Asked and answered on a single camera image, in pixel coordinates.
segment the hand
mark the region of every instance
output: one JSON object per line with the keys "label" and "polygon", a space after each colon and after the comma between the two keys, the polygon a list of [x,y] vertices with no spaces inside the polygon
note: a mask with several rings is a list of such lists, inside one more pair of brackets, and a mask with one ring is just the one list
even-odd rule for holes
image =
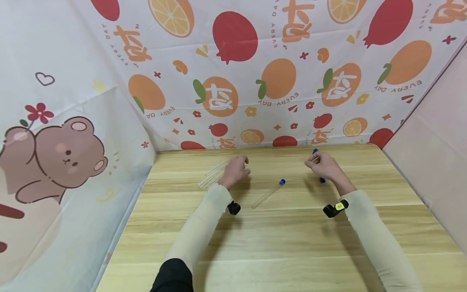
{"label": "hand", "polygon": [[332,181],[341,196],[357,190],[336,160],[325,152],[316,152],[311,155],[305,161],[305,165],[320,177]]}
{"label": "hand", "polygon": [[237,182],[248,177],[250,174],[251,171],[245,168],[245,164],[248,164],[248,157],[246,155],[232,158],[224,169],[224,175],[219,178],[218,184],[223,185],[230,191]]}

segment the black sleeve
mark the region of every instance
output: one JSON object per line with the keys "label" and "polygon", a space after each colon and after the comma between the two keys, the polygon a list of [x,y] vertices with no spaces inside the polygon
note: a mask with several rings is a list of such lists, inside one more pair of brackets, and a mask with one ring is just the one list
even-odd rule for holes
{"label": "black sleeve", "polygon": [[162,264],[150,292],[193,292],[193,276],[181,259],[172,258]]}

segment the yellow label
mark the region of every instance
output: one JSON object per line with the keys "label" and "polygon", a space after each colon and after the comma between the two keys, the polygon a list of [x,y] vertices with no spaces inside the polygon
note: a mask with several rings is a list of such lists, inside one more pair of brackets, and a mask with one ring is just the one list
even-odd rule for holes
{"label": "yellow label", "polygon": [[342,203],[337,203],[335,208],[336,208],[337,211],[345,209],[344,204],[342,204]]}

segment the green leaf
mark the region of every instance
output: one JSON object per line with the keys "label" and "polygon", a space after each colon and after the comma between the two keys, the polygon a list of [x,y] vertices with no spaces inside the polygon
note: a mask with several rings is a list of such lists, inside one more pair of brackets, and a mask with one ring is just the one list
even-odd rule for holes
{"label": "green leaf", "polygon": [[28,126],[28,122],[25,121],[25,120],[20,120],[20,124],[21,124],[23,127],[27,127],[27,126]]}
{"label": "green leaf", "polygon": [[136,102],[136,104],[138,105],[138,107],[140,108],[140,110],[144,113],[144,107],[143,107],[143,104],[141,103],[141,101],[139,100],[139,98],[134,96],[133,99]]}
{"label": "green leaf", "polygon": [[329,85],[331,84],[331,81],[333,80],[333,69],[329,68],[326,70],[326,73],[324,73],[323,77],[323,91],[328,89]]}
{"label": "green leaf", "polygon": [[262,81],[260,88],[258,89],[258,98],[263,99],[266,96],[266,82]]}
{"label": "green leaf", "polygon": [[200,104],[206,100],[206,90],[204,89],[203,84],[198,79],[193,80],[193,88],[195,89],[196,94],[201,99],[200,102],[196,101],[197,104]]}
{"label": "green leaf", "polygon": [[386,68],[384,72],[381,74],[381,76],[378,79],[378,85],[381,84],[386,78],[389,76],[389,72],[391,72],[392,65],[389,63],[386,63],[383,68]]}

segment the left hand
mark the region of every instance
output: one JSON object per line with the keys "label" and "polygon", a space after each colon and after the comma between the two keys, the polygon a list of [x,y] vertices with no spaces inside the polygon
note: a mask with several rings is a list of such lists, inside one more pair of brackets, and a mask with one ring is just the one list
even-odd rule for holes
{"label": "left hand", "polygon": [[230,191],[237,182],[248,177],[250,174],[251,170],[245,168],[245,164],[248,164],[248,157],[246,155],[232,158],[224,169],[224,175],[219,178],[218,184],[223,185]]}

